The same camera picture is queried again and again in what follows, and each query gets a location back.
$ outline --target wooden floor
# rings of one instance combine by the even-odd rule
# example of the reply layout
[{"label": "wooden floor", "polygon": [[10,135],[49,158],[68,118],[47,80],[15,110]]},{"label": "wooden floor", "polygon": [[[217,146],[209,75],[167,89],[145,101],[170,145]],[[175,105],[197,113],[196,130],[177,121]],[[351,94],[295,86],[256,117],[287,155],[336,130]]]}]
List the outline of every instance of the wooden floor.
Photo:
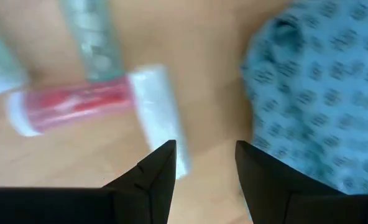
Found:
[{"label": "wooden floor", "polygon": [[[239,64],[247,41],[286,0],[111,0],[128,70],[164,63],[193,170],[176,183],[170,223],[249,223],[234,167],[251,137]],[[82,82],[84,69],[56,0],[0,0],[0,33],[32,88]],[[0,96],[0,186],[100,187],[148,149],[133,111],[36,138],[11,128]]]}]

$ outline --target pattern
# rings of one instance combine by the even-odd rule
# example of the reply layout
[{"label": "pattern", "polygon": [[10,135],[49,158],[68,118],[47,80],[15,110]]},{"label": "pattern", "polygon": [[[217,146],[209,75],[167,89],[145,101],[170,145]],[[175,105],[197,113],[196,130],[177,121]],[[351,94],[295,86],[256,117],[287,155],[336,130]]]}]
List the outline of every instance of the pattern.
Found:
[{"label": "pattern", "polygon": [[303,0],[268,21],[241,67],[252,144],[347,194],[368,194],[368,0]]}]

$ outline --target white object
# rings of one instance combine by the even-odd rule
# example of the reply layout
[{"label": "white object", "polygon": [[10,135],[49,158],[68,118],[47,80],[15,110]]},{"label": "white object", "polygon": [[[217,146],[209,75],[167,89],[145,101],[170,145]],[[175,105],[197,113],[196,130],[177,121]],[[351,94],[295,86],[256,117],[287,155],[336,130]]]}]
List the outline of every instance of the white object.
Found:
[{"label": "white object", "polygon": [[163,65],[142,67],[129,74],[134,104],[148,145],[152,151],[168,140],[177,142],[176,179],[190,171],[188,148],[170,87],[167,69]]},{"label": "white object", "polygon": [[17,91],[8,96],[5,109],[7,118],[14,129],[22,136],[38,136],[40,133],[29,122],[24,108],[24,94],[22,91]]}]

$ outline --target blue cloth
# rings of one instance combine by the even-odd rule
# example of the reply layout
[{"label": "blue cloth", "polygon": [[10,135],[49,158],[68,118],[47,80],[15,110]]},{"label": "blue cloth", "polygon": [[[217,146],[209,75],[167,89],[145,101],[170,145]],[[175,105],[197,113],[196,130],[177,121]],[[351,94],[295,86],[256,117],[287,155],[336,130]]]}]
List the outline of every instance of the blue cloth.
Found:
[{"label": "blue cloth", "polygon": [[253,145],[347,194],[368,194],[368,1],[299,1],[268,21],[242,73]]}]

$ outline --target white cap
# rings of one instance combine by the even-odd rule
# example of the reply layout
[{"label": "white cap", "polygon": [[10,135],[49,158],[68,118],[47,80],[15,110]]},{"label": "white cap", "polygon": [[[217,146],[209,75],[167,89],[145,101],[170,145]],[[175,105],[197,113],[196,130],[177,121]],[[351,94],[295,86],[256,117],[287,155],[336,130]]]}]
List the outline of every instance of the white cap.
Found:
[{"label": "white cap", "polygon": [[28,114],[24,109],[24,96],[24,92],[17,91],[7,97],[5,107],[7,118],[14,129],[22,136],[38,136],[41,133],[31,125]]}]

